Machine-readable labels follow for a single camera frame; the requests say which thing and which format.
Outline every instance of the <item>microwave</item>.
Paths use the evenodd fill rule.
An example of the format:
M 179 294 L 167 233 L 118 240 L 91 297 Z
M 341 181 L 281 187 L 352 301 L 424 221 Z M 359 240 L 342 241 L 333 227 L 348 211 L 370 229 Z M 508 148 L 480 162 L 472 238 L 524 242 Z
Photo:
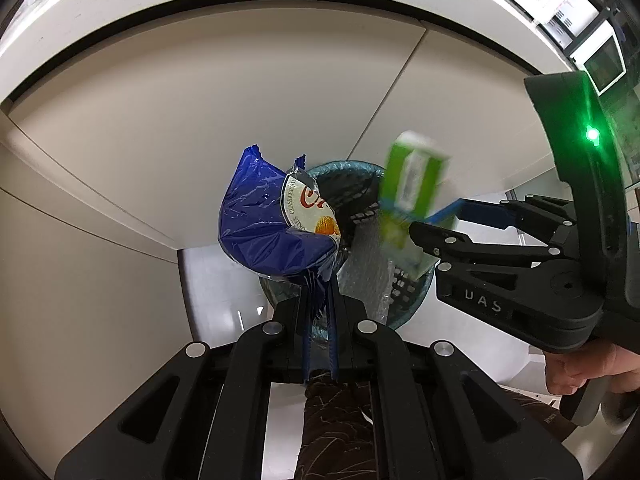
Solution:
M 602 23 L 570 57 L 589 75 L 599 96 L 626 74 L 616 31 L 609 22 Z
M 598 17 L 598 14 L 598 9 L 587 0 L 567 0 L 558 9 L 556 16 L 542 26 L 564 50 L 574 41 L 565 30 L 570 31 L 574 36 L 579 36 Z M 569 58 L 578 69 L 584 70 L 589 75 L 599 96 L 615 85 L 626 73 L 618 38 L 608 21 L 596 28 L 573 53 L 569 54 Z

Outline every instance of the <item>white cabinet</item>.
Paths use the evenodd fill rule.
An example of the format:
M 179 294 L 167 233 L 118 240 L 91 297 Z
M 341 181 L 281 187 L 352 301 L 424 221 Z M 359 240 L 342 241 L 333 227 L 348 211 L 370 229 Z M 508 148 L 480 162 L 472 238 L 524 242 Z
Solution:
M 0 130 L 3 119 L 6 118 L 0 112 Z M 176 251 L 132 231 L 76 200 L 68 192 L 55 186 L 50 180 L 27 166 L 2 144 L 0 144 L 0 189 L 82 231 L 140 253 L 178 263 Z
M 346 158 L 424 33 L 397 16 L 309 5 L 149 23 L 75 59 L 10 117 L 67 178 L 176 248 L 214 243 L 242 150 L 257 143 L 284 170 L 302 153 L 309 166 Z
M 401 132 L 436 140 L 463 196 L 511 189 L 553 166 L 526 74 L 485 49 L 430 30 L 354 150 L 384 165 Z
M 0 407 L 53 478 L 62 456 L 191 340 L 178 265 L 0 190 Z

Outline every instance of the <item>wire mesh basket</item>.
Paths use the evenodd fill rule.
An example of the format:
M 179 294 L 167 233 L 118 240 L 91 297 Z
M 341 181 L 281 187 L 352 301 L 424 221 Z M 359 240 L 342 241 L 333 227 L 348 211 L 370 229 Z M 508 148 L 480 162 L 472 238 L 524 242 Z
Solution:
M 368 162 L 340 160 L 313 168 L 308 173 L 318 183 L 320 196 L 334 210 L 340 227 L 340 248 L 335 267 L 338 270 L 349 257 L 356 227 L 372 221 L 378 214 L 378 187 L 384 169 Z M 414 281 L 402 269 L 394 269 L 387 326 L 396 330 L 411 319 L 427 295 L 433 272 L 434 267 L 431 267 Z M 273 306 L 297 295 L 296 286 L 290 283 L 260 278 L 260 284 Z M 314 338 L 323 338 L 322 326 L 314 327 L 314 332 L 318 331 L 320 333 L 315 333 Z

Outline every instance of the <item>chip bag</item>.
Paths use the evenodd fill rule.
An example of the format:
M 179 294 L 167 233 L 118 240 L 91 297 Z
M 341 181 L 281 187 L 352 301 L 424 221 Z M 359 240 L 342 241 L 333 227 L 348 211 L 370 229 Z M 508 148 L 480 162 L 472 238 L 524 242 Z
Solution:
M 248 269 L 306 286 L 318 316 L 340 229 L 304 163 L 304 156 L 297 158 L 285 173 L 266 162 L 257 145 L 245 149 L 220 207 L 218 240 Z

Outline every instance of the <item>green light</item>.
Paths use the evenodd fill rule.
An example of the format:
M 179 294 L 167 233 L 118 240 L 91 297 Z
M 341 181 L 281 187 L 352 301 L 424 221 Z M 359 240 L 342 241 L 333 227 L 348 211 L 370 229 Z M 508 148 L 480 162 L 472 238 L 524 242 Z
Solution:
M 600 145 L 600 132 L 596 128 L 587 128 L 587 139 L 593 142 L 594 146 Z

